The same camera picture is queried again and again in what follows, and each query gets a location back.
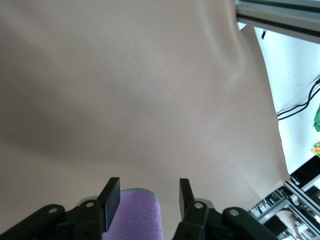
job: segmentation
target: cable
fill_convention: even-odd
[[[292,113],[292,114],[290,114],[290,115],[288,115],[288,116],[279,118],[278,120],[280,121],[280,120],[287,119],[287,118],[292,117],[293,115],[296,115],[296,114],[302,112],[303,110],[305,110],[305,109],[309,106],[310,101],[311,101],[311,100],[314,98],[314,96],[320,91],[320,88],[319,88],[313,95],[311,95],[311,94],[312,94],[312,91],[313,91],[314,88],[315,88],[315,86],[316,86],[317,84],[319,84],[319,83],[320,83],[320,78],[319,78],[319,79],[315,82],[315,84],[312,86],[312,88],[311,88],[311,90],[310,90],[310,92],[309,92],[309,95],[308,95],[308,100],[307,100],[304,104],[299,104],[299,105],[297,105],[297,106],[295,106],[295,107],[293,107],[293,108],[291,108],[291,109],[289,109],[289,110],[283,111],[283,112],[279,113],[277,116],[279,117],[279,116],[281,116],[282,114],[291,112],[292,110],[294,110],[294,109],[296,109],[296,108],[298,108],[298,107],[302,107],[302,106],[305,106],[305,107],[303,107],[303,108],[300,109],[299,111],[296,111],[296,112],[294,112],[294,113]]]

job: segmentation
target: green cloth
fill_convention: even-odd
[[[315,127],[315,130],[317,132],[320,132],[320,105],[318,107],[318,110],[316,111],[313,126]]]

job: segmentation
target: purple sponge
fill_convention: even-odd
[[[157,196],[143,188],[120,193],[120,204],[103,240],[163,240]]]

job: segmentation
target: colorful cube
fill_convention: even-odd
[[[318,157],[320,157],[320,142],[316,143],[312,149],[311,152],[313,152],[315,155],[317,155]]]

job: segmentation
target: beige fabric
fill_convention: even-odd
[[[0,2],[0,232],[110,177],[250,208],[288,177],[262,55],[233,0]]]

